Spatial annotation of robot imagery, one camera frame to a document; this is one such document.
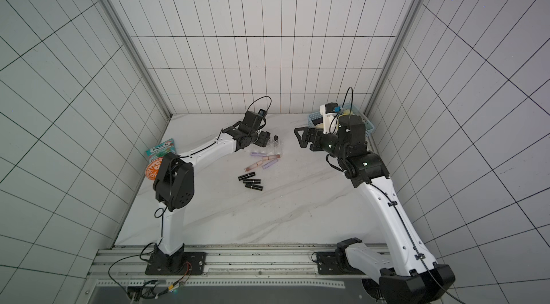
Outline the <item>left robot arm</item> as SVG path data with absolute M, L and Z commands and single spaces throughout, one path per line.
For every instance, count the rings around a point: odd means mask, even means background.
M 195 194 L 196 172 L 217 160 L 246 149 L 265 147 L 270 133 L 265 131 L 266 109 L 247 111 L 242 120 L 222 129 L 217 138 L 182 155 L 169 152 L 161 159 L 153 189 L 161 209 L 161 234 L 156 254 L 168 261 L 184 251 L 183 215 Z

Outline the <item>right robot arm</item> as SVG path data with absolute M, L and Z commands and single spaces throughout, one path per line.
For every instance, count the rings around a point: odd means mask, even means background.
M 376 283 L 387 303 L 432 303 L 447 294 L 455 282 L 449 265 L 439 264 L 422 242 L 404 211 L 390 173 L 379 155 L 368 149 L 365 124 L 357 115 L 345 115 L 336 133 L 299 127 L 299 146 L 324 151 L 366 199 L 382 228 L 389 256 L 375 252 L 358 238 L 339 242 L 333 258 L 317 254 L 320 267 L 343 274 L 363 273 Z

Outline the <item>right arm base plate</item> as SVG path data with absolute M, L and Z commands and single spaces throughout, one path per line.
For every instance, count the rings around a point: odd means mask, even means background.
M 347 264 L 336 252 L 313 252 L 311 260 L 316 264 L 320 275 L 365 275 Z

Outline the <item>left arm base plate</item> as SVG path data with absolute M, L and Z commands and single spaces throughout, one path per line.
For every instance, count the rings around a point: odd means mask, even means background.
M 161 251 L 154 252 L 145 271 L 146 275 L 202 275 L 206 265 L 205 252 L 181 252 L 167 256 Z

